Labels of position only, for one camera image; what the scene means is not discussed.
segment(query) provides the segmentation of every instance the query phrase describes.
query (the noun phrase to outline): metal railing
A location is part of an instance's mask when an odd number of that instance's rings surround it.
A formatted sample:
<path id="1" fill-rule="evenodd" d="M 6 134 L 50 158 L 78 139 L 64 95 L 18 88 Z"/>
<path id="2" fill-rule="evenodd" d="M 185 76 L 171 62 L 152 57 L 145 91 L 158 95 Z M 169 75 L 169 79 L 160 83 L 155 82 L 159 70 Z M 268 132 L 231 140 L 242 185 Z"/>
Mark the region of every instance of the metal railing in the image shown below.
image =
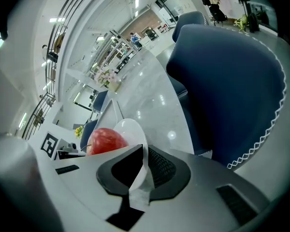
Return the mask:
<path id="1" fill-rule="evenodd" d="M 57 55 L 68 28 L 68 24 L 73 17 L 77 8 L 84 0 L 66 0 L 62 6 L 57 21 L 54 23 L 49 42 L 47 46 L 47 55 Z M 47 85 L 46 92 L 55 95 L 55 79 L 56 79 L 57 64 L 50 59 L 46 61 L 45 67 L 45 82 Z"/>
<path id="2" fill-rule="evenodd" d="M 46 94 L 41 98 L 27 122 L 22 135 L 22 138 L 25 140 L 28 140 L 30 136 L 39 130 L 44 122 L 44 117 L 56 101 L 55 81 L 57 61 L 51 61 L 51 59 L 54 60 L 54 56 L 58 56 L 57 54 L 60 51 L 60 46 L 68 28 L 68 24 L 83 1 L 84 0 L 66 0 L 54 23 L 47 46 L 47 60 L 45 66 Z"/>
<path id="3" fill-rule="evenodd" d="M 40 126 L 44 122 L 45 115 L 53 106 L 54 102 L 55 96 L 48 93 L 44 94 L 26 124 L 25 130 L 22 135 L 23 139 L 29 139 L 30 136 L 32 136 L 36 132 L 36 130 L 39 130 Z"/>

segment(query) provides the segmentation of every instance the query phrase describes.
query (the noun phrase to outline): black sticker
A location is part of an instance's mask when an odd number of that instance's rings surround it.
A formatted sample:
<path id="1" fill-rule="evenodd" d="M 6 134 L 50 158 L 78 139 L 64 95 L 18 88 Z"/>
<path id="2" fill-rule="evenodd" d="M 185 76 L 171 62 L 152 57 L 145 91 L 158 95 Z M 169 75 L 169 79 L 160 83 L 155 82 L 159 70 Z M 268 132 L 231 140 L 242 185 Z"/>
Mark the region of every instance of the black sticker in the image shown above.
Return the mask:
<path id="1" fill-rule="evenodd" d="M 41 150 L 44 150 L 48 154 L 48 156 L 51 158 L 55 150 L 55 147 L 57 145 L 57 142 L 58 142 L 58 139 L 48 133 L 44 139 Z"/>

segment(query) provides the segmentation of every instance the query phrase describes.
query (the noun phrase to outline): person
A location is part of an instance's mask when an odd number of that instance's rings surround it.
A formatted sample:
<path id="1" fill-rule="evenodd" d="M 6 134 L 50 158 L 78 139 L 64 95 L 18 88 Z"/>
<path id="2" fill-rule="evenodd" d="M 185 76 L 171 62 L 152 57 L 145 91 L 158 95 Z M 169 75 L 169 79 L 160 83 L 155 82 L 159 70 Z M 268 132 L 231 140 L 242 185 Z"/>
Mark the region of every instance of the person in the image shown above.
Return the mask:
<path id="1" fill-rule="evenodd" d="M 44 61 L 46 62 L 47 59 L 53 61 L 54 63 L 57 63 L 58 55 L 54 52 L 47 53 L 47 45 L 42 46 L 42 57 Z"/>
<path id="2" fill-rule="evenodd" d="M 138 48 L 141 48 L 142 47 L 142 44 L 140 43 L 140 39 L 134 35 L 134 33 L 130 33 L 131 35 L 131 41 L 138 47 Z"/>

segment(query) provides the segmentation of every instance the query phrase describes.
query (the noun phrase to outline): white table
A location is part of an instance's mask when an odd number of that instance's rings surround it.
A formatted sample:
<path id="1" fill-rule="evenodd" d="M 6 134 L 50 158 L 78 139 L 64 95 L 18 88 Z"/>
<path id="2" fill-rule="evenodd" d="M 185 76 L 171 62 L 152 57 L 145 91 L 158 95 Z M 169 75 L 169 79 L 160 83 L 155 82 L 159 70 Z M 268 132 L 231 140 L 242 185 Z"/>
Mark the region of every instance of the white table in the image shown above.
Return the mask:
<path id="1" fill-rule="evenodd" d="M 109 99 L 116 99 L 123 118 L 132 118 L 142 126 L 148 144 L 193 154 L 183 110 L 159 61 L 142 49 L 118 76 L 122 84 L 116 93 L 108 92 L 102 111 Z"/>

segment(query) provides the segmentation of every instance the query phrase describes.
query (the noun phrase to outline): white stitching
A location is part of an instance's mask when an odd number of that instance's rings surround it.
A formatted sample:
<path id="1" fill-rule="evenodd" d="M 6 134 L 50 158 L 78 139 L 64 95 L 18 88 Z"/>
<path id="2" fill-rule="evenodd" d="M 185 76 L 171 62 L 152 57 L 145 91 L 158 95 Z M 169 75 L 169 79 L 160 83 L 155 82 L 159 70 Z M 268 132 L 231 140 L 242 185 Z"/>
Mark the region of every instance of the white stitching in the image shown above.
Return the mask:
<path id="1" fill-rule="evenodd" d="M 239 157 L 237 160 L 234 160 L 232 163 L 228 163 L 228 166 L 227 168 L 228 169 L 231 169 L 232 167 L 236 167 L 238 164 L 242 163 L 243 161 L 247 160 L 251 155 L 253 155 L 260 147 L 261 145 L 265 142 L 265 140 L 267 139 L 267 137 L 270 135 L 271 131 L 272 131 L 272 128 L 274 127 L 278 117 L 279 117 L 279 112 L 281 111 L 283 105 L 284 105 L 284 101 L 286 99 L 286 92 L 287 92 L 287 83 L 286 83 L 286 74 L 285 74 L 285 71 L 284 71 L 284 68 L 281 64 L 281 62 L 279 61 L 278 57 L 276 56 L 276 54 L 268 47 L 266 46 L 267 49 L 273 53 L 273 55 L 275 56 L 275 59 L 278 61 L 279 65 L 280 65 L 280 68 L 281 68 L 281 71 L 282 73 L 284 74 L 284 84 L 285 84 L 285 87 L 282 91 L 282 94 L 283 94 L 283 98 L 279 101 L 279 108 L 275 111 L 275 118 L 271 120 L 271 126 L 270 128 L 266 129 L 265 130 L 265 135 L 264 136 L 261 136 L 259 141 L 254 143 L 254 146 L 253 148 L 249 149 L 249 152 L 248 153 L 244 153 L 242 157 Z"/>
<path id="2" fill-rule="evenodd" d="M 184 89 L 183 91 L 179 92 L 179 93 L 177 94 L 177 96 L 179 96 L 179 95 L 181 95 L 181 94 L 185 93 L 186 91 L 187 91 L 187 90 L 186 90 L 186 89 Z"/>
<path id="3" fill-rule="evenodd" d="M 209 151 L 206 151 L 206 152 L 204 152 L 204 153 L 202 153 L 202 154 L 200 154 L 200 155 L 197 155 L 197 156 L 202 156 L 202 155 L 205 155 L 205 154 L 207 154 L 207 153 L 211 153 L 211 152 L 213 152 L 212 150 L 209 150 Z"/>
<path id="4" fill-rule="evenodd" d="M 203 19 L 204 19 L 204 25 L 207 25 L 207 22 L 206 22 L 206 18 L 204 16 L 204 14 L 202 12 L 200 12 L 202 15 L 203 15 Z"/>

